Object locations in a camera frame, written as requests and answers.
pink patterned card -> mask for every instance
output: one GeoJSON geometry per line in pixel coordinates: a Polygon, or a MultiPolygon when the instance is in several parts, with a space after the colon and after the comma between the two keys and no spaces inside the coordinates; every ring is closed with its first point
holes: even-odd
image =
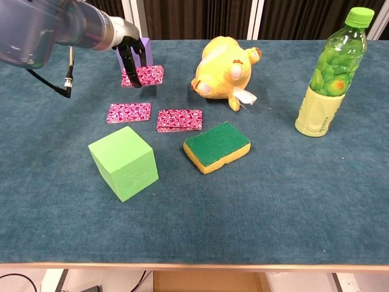
{"type": "Polygon", "coordinates": [[[202,128],[202,111],[199,109],[163,109],[158,113],[157,131],[198,131],[202,128]]]}
{"type": "Polygon", "coordinates": [[[113,103],[109,107],[107,123],[126,123],[150,120],[151,103],[113,103]]]}
{"type": "MultiPolygon", "coordinates": [[[[136,72],[143,86],[158,85],[164,79],[164,68],[161,65],[137,67],[136,72]]],[[[133,87],[125,69],[122,69],[122,87],[133,87]]]]}

plastic bottle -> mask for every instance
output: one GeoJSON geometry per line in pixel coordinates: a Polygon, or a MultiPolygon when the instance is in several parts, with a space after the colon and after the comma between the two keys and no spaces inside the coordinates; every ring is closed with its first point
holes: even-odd
{"type": "Polygon", "coordinates": [[[295,121],[302,134],[320,137],[327,133],[367,51],[365,29],[373,16],[371,9],[354,7],[345,27],[328,38],[295,121]]]}

yellow plush toy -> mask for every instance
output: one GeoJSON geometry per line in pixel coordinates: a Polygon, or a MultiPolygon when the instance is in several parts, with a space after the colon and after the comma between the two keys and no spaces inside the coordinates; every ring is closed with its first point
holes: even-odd
{"type": "Polygon", "coordinates": [[[259,48],[244,50],[233,38],[218,36],[204,48],[191,87],[206,99],[228,99],[231,109],[239,111],[239,101],[251,105],[256,101],[244,88],[251,77],[251,65],[260,59],[259,48]]]}

green foam cube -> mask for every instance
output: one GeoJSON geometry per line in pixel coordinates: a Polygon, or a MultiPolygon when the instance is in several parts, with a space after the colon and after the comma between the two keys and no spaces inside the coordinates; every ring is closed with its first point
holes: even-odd
{"type": "Polygon", "coordinates": [[[122,202],[158,179],[153,149],[130,127],[88,147],[98,171],[122,202]]]}

table edge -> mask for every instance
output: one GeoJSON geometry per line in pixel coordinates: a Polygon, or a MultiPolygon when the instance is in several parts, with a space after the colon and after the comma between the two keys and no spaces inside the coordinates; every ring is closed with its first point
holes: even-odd
{"type": "Polygon", "coordinates": [[[44,268],[44,269],[147,269],[153,271],[182,269],[212,269],[224,271],[261,271],[261,272],[387,272],[389,265],[219,265],[219,264],[181,264],[181,263],[63,263],[63,262],[33,262],[33,263],[0,263],[0,268],[44,268]]]}

